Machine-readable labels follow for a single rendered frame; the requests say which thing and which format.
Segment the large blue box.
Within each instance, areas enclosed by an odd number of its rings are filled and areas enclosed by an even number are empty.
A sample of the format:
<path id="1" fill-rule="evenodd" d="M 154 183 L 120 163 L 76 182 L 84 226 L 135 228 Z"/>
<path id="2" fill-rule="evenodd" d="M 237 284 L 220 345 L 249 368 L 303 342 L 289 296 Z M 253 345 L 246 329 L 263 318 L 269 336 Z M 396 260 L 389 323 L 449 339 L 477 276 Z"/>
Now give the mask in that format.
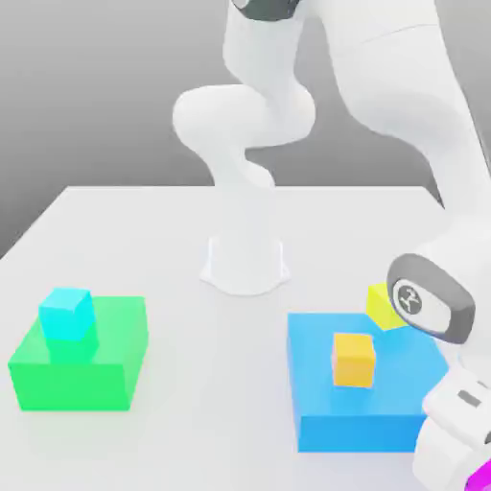
<path id="1" fill-rule="evenodd" d="M 336 333 L 372 337 L 371 388 L 335 386 Z M 366 314 L 288 316 L 288 365 L 297 449 L 303 453 L 411 453 L 426 419 L 422 402 L 448 366 L 435 342 L 401 327 L 381 330 Z"/>

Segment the small magenta cube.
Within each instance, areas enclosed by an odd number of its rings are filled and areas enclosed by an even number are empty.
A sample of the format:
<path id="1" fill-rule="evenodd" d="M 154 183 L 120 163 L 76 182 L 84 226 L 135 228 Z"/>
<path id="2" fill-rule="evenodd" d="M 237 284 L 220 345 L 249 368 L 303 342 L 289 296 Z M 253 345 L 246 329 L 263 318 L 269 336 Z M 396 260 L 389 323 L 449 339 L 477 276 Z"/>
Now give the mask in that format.
<path id="1" fill-rule="evenodd" d="M 491 491 L 491 459 L 481 464 L 469 476 L 464 491 Z"/>

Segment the large green box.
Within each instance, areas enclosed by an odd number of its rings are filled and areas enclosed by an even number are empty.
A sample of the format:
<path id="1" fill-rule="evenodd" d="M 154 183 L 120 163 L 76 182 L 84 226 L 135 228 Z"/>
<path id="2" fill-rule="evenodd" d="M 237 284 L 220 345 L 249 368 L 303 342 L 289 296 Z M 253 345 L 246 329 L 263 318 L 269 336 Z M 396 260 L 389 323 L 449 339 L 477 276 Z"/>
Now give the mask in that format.
<path id="1" fill-rule="evenodd" d="M 23 410 L 128 410 L 149 343 L 145 298 L 95 296 L 80 341 L 47 340 L 37 319 L 8 362 Z"/>

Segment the small cyan cube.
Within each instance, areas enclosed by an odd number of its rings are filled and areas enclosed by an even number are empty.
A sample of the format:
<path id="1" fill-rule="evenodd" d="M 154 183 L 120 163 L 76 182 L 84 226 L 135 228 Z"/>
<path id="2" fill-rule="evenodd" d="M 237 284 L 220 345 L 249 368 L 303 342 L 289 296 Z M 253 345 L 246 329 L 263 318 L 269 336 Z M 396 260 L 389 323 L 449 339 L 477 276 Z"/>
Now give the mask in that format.
<path id="1" fill-rule="evenodd" d="M 49 340 L 80 341 L 95 323 L 89 290 L 57 287 L 38 306 L 43 336 Z"/>

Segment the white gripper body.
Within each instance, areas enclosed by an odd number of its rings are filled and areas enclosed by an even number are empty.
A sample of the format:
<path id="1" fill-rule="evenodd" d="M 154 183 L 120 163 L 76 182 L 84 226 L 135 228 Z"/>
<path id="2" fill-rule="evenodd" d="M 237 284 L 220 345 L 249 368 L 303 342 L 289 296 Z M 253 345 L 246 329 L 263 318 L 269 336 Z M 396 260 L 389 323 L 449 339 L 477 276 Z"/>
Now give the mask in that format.
<path id="1" fill-rule="evenodd" d="M 489 459 L 491 433 L 473 447 L 427 418 L 417 437 L 412 472 L 425 491 L 464 491 L 469 476 Z"/>

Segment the small orange cube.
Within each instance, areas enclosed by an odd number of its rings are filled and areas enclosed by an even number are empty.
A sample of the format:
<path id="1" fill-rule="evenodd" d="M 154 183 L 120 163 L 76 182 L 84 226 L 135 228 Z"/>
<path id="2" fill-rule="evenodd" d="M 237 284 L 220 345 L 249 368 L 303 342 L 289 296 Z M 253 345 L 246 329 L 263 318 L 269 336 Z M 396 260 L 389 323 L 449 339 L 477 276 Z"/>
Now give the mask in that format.
<path id="1" fill-rule="evenodd" d="M 331 361 L 335 386 L 372 388 L 376 352 L 370 335 L 334 333 Z"/>

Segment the small yellow cube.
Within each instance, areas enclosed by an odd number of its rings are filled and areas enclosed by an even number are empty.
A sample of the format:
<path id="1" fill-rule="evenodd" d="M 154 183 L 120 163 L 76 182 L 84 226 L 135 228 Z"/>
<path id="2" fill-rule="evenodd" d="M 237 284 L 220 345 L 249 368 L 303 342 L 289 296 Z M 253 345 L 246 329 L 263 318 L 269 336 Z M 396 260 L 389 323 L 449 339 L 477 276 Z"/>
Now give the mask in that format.
<path id="1" fill-rule="evenodd" d="M 388 297 L 386 283 L 378 283 L 368 287 L 365 311 L 383 331 L 400 329 L 407 325 L 393 309 Z"/>

